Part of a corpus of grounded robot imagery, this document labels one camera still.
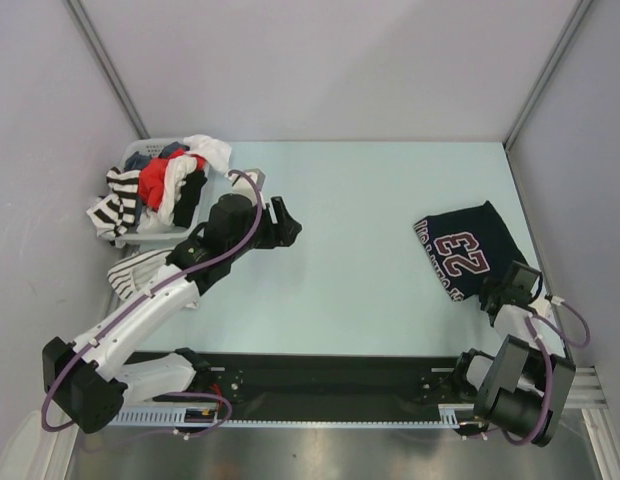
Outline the thin striped white tank top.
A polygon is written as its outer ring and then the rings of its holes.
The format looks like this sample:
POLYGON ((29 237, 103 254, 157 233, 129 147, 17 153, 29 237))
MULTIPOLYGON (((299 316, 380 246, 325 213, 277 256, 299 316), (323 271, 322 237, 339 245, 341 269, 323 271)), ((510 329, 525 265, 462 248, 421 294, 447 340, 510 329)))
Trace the thin striped white tank top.
POLYGON ((182 307, 194 309, 198 302, 196 288, 185 278, 155 290, 157 284, 161 284, 166 277, 171 277, 176 272, 175 269, 168 273, 160 272, 171 252, 170 248, 137 252, 115 263, 108 270, 107 280, 119 300, 127 302, 137 297, 154 299, 160 295, 171 296, 175 289, 185 289, 189 301, 182 303, 182 307))

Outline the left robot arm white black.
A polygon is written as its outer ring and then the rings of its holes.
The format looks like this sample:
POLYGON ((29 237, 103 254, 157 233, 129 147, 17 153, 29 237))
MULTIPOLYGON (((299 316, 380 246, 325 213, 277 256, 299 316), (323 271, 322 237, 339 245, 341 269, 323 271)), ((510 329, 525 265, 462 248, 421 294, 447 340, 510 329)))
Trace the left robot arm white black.
POLYGON ((41 412, 56 405, 69 426, 95 433, 129 405, 161 396, 204 397, 211 376, 192 350, 135 364, 129 358, 174 314, 228 276, 247 252, 290 247, 301 231, 280 197, 260 204, 240 194, 223 195, 139 292, 74 340, 55 337, 45 345, 41 412))

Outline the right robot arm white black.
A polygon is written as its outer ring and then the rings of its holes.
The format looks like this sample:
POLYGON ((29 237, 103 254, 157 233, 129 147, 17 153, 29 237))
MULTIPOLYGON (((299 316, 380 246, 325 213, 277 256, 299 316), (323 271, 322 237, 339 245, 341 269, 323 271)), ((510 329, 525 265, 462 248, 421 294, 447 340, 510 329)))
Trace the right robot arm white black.
POLYGON ((550 319, 552 307, 564 301, 544 296, 542 280, 539 270, 514 261, 503 278, 484 281, 479 306, 501 346, 495 353, 462 353, 451 376, 454 395, 472 406, 475 418, 513 444, 537 447, 553 438, 576 375, 565 349, 544 338, 547 328, 567 340, 550 319))

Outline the navy tank top red trim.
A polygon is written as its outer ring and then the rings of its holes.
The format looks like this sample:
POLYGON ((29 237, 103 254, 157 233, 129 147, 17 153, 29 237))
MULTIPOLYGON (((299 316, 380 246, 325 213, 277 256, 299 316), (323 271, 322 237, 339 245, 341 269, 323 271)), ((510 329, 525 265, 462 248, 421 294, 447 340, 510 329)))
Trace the navy tank top red trim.
POLYGON ((527 263, 489 201, 426 216, 413 225, 413 231, 454 302, 479 294, 488 279, 503 279, 514 262, 527 263))

